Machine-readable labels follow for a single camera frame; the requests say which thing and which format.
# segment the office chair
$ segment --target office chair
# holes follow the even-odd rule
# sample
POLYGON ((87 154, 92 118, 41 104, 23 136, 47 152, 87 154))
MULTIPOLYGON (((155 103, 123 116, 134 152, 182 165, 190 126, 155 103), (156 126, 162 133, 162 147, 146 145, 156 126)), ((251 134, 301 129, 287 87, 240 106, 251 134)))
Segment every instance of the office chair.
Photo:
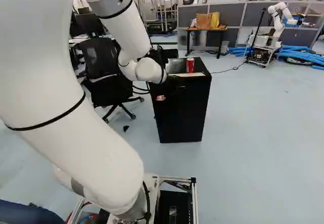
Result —
POLYGON ((108 121, 108 116, 120 106, 130 117, 136 115, 128 111, 123 103, 144 101, 142 97, 133 96, 133 82, 128 80, 118 67, 119 47, 110 38, 93 38, 76 44, 74 49, 81 50, 86 62, 87 79, 84 86, 91 92, 94 108, 112 105, 109 112, 102 118, 108 121))

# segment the cable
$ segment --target cable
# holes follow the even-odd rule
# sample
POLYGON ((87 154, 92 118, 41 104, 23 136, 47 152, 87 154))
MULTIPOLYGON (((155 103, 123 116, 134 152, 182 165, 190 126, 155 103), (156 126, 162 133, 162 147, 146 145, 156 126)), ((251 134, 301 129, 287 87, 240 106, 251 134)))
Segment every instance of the cable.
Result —
POLYGON ((140 91, 150 91, 150 90, 148 90, 148 89, 139 88, 139 87, 134 86, 134 85, 133 85, 133 87, 134 87, 135 89, 137 89, 137 90, 140 90, 140 91))
POLYGON ((224 72, 228 72, 228 71, 231 71, 231 70, 238 70, 245 63, 246 63, 246 61, 244 61, 243 63, 241 63, 239 66, 235 66, 235 67, 230 68, 230 69, 227 69, 227 70, 223 70, 223 71, 219 71, 219 72, 212 72, 212 73, 224 73, 224 72))
POLYGON ((145 219, 146 219, 146 224, 149 224, 150 218, 151 218, 151 204, 150 204, 150 195, 149 195, 149 191, 147 189, 147 186, 145 184, 145 182, 143 181, 143 187, 144 187, 144 191, 145 191, 145 196, 146 196, 146 205, 147 205, 147 212, 144 215, 145 219))
POLYGON ((143 92, 142 93, 142 92, 137 92, 137 91, 134 91, 134 90, 133 90, 133 93, 134 94, 138 94, 138 95, 147 95, 147 94, 150 94, 149 92, 143 92))
MULTIPOLYGON (((81 209, 82 209, 83 207, 87 206, 87 205, 90 205, 90 204, 92 204, 92 203, 89 202, 89 201, 88 201, 88 202, 85 202, 85 203, 81 206, 81 209)), ((70 218, 71 218, 71 215, 72 215, 72 212, 71 212, 70 215, 67 217, 65 223, 68 223, 68 222, 69 222, 69 220, 70 220, 70 218)))

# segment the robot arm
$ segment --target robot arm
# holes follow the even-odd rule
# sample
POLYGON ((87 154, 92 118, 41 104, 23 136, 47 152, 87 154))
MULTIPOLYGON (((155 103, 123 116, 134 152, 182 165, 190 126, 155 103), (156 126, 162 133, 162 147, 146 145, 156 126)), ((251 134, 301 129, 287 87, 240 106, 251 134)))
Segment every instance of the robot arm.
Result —
POLYGON ((153 59, 135 62, 150 50, 150 40, 134 1, 87 1, 121 46, 118 64, 122 73, 131 81, 164 82, 167 73, 153 59))
MULTIPOLYGON (((87 1, 122 48, 122 72, 131 80, 163 82, 166 73, 154 60, 135 62, 150 43, 134 2, 87 1)), ((95 113, 71 66, 71 3, 1 2, 0 118, 55 165, 65 186, 123 219, 141 218, 145 204, 133 210, 142 194, 143 163, 95 113)))
POLYGON ((295 20, 292 14, 290 13, 289 9, 287 8, 287 5, 284 2, 280 2, 268 8, 268 12, 272 16, 274 22, 274 29, 275 29, 275 33, 273 35, 274 37, 280 37, 281 33, 285 28, 285 25, 281 23, 278 10, 282 11, 283 15, 287 18, 287 24, 289 25, 308 25, 308 26, 313 25, 308 22, 301 22, 300 20, 295 20))

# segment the black cable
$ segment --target black cable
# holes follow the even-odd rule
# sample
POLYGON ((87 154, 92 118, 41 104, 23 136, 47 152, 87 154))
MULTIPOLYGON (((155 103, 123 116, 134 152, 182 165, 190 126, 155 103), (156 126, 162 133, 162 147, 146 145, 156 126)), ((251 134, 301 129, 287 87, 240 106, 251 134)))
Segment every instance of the black cable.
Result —
POLYGON ((231 71, 231 70, 238 70, 245 63, 246 63, 246 61, 244 61, 243 63, 241 63, 239 66, 235 66, 235 67, 230 68, 230 69, 227 69, 227 70, 223 70, 223 71, 219 71, 219 72, 212 72, 212 73, 224 73, 224 72, 228 72, 228 71, 231 71))
POLYGON ((150 91, 150 90, 147 90, 147 89, 139 88, 139 87, 134 86, 134 85, 133 85, 133 87, 134 87, 135 89, 137 89, 137 90, 140 90, 140 91, 150 91))
POLYGON ((138 95, 147 95, 147 94, 150 94, 149 92, 136 92, 136 91, 133 91, 134 94, 138 94, 138 95))
POLYGON ((145 196, 146 196, 146 205, 147 205, 147 212, 144 215, 145 219, 146 219, 146 224, 149 224, 150 218, 151 218, 151 204, 150 204, 150 195, 149 195, 149 191, 147 189, 147 186, 145 184, 145 182, 143 181, 143 187, 144 187, 144 191, 145 191, 145 196))

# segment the black pedestal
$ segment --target black pedestal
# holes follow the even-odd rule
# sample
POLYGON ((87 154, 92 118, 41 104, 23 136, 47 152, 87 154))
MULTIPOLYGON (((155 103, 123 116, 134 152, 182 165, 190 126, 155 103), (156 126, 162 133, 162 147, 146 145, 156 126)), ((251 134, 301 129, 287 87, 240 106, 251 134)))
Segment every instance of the black pedestal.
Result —
MULTIPOLYGON (((202 139, 212 76, 199 57, 195 57, 194 72, 204 76, 168 76, 163 84, 149 83, 161 143, 202 139)), ((186 66, 179 73, 186 73, 186 66)))

